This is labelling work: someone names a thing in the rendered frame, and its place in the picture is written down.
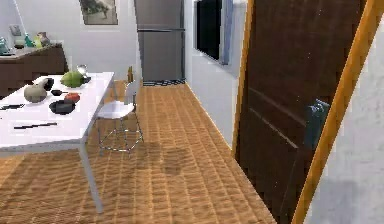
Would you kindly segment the black pan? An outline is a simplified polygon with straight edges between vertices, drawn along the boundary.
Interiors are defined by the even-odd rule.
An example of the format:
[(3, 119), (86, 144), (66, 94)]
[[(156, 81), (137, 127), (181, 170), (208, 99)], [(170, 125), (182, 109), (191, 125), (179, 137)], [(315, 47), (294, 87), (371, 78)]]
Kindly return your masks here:
[(54, 114), (67, 115), (75, 109), (76, 104), (72, 100), (58, 100), (49, 105)]

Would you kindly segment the blue window curtain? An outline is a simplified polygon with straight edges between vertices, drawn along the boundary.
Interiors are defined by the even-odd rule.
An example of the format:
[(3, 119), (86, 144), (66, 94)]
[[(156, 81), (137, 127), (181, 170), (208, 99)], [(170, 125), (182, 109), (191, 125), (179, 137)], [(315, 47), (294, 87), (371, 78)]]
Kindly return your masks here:
[(229, 64), (233, 0), (221, 0), (220, 63)]

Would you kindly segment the dark window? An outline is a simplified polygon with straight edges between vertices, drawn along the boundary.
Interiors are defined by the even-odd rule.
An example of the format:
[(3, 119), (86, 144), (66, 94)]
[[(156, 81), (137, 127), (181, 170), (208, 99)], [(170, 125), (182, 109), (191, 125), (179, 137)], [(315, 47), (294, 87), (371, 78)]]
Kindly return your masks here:
[(215, 60), (219, 59), (222, 0), (196, 2), (197, 49)]

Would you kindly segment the dark brown cupboard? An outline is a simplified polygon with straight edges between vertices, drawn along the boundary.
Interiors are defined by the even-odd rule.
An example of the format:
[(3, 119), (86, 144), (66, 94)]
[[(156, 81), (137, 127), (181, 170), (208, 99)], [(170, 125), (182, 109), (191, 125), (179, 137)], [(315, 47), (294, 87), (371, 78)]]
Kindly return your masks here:
[(61, 75), (68, 65), (61, 44), (24, 48), (13, 56), (0, 56), (0, 99), (40, 76)]

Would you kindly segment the white dining table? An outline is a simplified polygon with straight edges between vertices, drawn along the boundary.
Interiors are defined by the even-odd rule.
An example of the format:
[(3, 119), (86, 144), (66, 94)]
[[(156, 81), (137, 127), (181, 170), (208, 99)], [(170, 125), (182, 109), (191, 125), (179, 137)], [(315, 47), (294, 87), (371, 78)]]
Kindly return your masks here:
[[(88, 159), (86, 141), (103, 98), (113, 83), (114, 74), (92, 73), (90, 77), (89, 83), (75, 90), (80, 95), (80, 100), (74, 111), (67, 115), (51, 112), (49, 105), (56, 100), (54, 96), (49, 95), (44, 101), (32, 104), (25, 100), (22, 88), (0, 100), (0, 108), (4, 105), (25, 104), (18, 109), (0, 110), (0, 158), (27, 153), (78, 150), (96, 210), (102, 212), (102, 201)], [(48, 122), (56, 122), (58, 125), (13, 129), (18, 125)]]

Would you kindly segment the green lettuce head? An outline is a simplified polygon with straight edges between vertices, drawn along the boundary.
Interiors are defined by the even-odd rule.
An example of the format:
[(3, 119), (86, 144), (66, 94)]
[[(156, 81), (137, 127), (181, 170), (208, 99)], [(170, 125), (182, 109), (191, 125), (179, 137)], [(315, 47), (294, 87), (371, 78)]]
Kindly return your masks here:
[(83, 81), (84, 77), (81, 73), (69, 71), (62, 76), (60, 83), (69, 88), (77, 88), (83, 84)]

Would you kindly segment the dark brown room door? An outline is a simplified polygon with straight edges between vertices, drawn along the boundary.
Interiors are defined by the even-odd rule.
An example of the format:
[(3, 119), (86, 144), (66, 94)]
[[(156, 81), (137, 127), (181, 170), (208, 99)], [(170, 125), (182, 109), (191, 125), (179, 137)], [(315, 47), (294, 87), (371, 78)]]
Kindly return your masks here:
[(366, 0), (254, 0), (236, 159), (291, 224)]

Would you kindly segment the framed wall picture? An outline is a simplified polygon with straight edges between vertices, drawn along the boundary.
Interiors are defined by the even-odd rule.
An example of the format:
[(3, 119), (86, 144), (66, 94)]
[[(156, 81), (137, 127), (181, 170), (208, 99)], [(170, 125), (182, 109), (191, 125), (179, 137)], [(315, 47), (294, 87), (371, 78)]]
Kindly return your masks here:
[(115, 0), (79, 0), (85, 25), (117, 25)]

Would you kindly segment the grey vase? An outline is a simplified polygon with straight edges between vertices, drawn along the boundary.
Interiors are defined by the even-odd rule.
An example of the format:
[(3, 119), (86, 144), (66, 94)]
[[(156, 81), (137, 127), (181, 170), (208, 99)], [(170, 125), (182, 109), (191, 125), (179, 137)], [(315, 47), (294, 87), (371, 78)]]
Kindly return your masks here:
[(37, 36), (39, 37), (41, 45), (43, 47), (48, 46), (50, 44), (50, 39), (47, 37), (47, 34), (45, 32), (38, 32)]

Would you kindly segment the grey fridge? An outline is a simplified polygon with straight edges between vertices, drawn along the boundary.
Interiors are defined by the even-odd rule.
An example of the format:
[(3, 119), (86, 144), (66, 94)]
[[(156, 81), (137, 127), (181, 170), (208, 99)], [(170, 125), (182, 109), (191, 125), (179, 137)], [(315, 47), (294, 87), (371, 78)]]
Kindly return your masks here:
[(145, 82), (184, 78), (184, 0), (134, 0)]

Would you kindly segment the black knife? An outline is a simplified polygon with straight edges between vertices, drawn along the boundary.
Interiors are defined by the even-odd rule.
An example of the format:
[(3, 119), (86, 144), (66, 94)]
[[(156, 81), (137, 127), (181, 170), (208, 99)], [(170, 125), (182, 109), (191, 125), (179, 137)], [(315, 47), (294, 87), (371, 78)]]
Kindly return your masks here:
[(25, 125), (14, 126), (13, 129), (22, 130), (22, 129), (37, 128), (37, 127), (57, 126), (57, 125), (58, 124), (56, 122), (48, 122), (48, 123), (40, 123), (40, 124), (25, 124)]

